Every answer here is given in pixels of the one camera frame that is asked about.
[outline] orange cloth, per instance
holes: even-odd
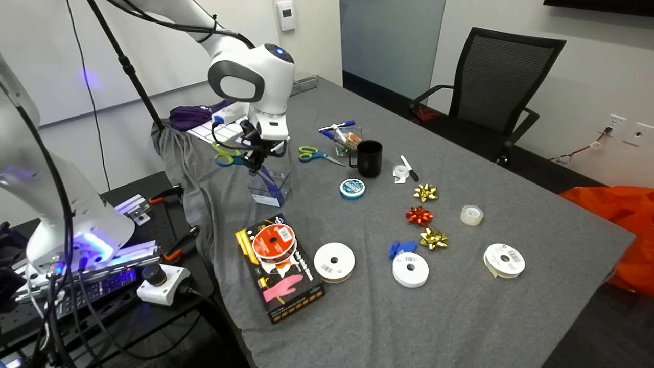
[[[561,197],[636,235],[609,283],[654,297],[654,190],[627,187],[573,189]]]

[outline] gray tablecloth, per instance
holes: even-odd
[[[233,239],[278,212],[254,204],[246,168],[217,168],[206,143],[162,134],[165,172],[186,189],[187,222],[203,230],[200,252],[256,367],[541,367],[632,235],[323,80],[290,100],[293,153],[323,145],[317,129],[346,120],[384,143],[381,178],[364,181],[364,199],[343,200],[338,187],[353,171],[293,159],[282,213],[311,259],[342,242],[357,264],[347,283],[326,287],[323,301],[279,326],[267,321]],[[418,204],[415,185],[397,187],[390,177],[399,156],[437,187],[441,199],[427,209],[450,237],[450,249],[418,249],[432,277],[417,290],[394,283],[387,259],[394,242],[418,239],[405,222]],[[482,228],[460,224],[463,204],[487,213]],[[525,257],[518,280],[495,280],[485,268],[482,252],[497,242]]]

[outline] white wall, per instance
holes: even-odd
[[[446,0],[343,0],[343,70],[415,98],[429,89]]]
[[[90,4],[85,0],[69,2],[99,108],[137,100],[138,96],[116,64],[116,53]],[[279,42],[272,0],[197,2],[206,12],[217,14],[223,28],[238,29],[254,43]],[[130,61],[134,66],[148,66],[138,67],[138,78],[150,95],[186,89],[206,78],[210,57],[203,48],[187,42],[187,35],[129,16],[106,0],[97,0],[97,4]],[[71,21],[61,0],[3,0],[0,50],[39,105],[40,126],[91,112]]]
[[[299,29],[282,34],[279,43],[293,53],[299,77],[319,75],[342,84],[339,2],[297,0],[297,16]],[[165,116],[173,106],[210,105],[217,102],[217,96],[206,84],[199,84],[155,96],[154,102],[159,115]],[[162,159],[150,142],[151,120],[140,102],[102,110],[100,128],[113,187],[122,187],[162,171]],[[99,192],[106,190],[91,116],[47,126],[40,135],[45,145],[75,163]],[[30,209],[4,190],[0,190],[0,203],[0,222],[16,226],[34,220]]]
[[[451,0],[446,4],[433,84],[451,84],[470,28],[567,40],[561,56],[532,100],[541,120],[520,142],[543,158],[590,143],[611,112],[654,123],[654,19],[550,8],[541,0]],[[447,110],[447,98],[433,98]],[[654,187],[654,140],[642,148],[621,131],[569,168],[618,187]]]

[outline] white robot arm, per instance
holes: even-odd
[[[206,29],[187,34],[210,56],[209,87],[223,98],[251,102],[250,122],[263,142],[286,142],[286,102],[293,92],[294,61],[278,46],[250,48],[210,31],[224,31],[195,0],[110,0],[134,16],[159,14],[177,28]]]
[[[40,224],[27,245],[28,264],[52,274],[64,257],[64,209],[55,181],[28,126],[39,110],[0,56],[0,189],[34,209]],[[90,263],[106,263],[132,235],[132,222],[105,204],[68,161],[54,158],[73,212],[73,243]]]

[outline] purple light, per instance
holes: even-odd
[[[99,91],[100,78],[99,78],[94,73],[81,70],[80,77],[81,77],[81,82],[83,82],[83,84],[87,84],[91,91]]]
[[[32,182],[32,178],[37,174],[32,171],[27,171],[27,168],[20,168],[20,167],[8,167],[8,168],[4,168],[3,177],[16,178],[16,181],[22,181],[22,182]]]
[[[90,248],[94,248],[102,260],[108,260],[115,253],[115,248],[97,237],[94,234],[81,235]]]

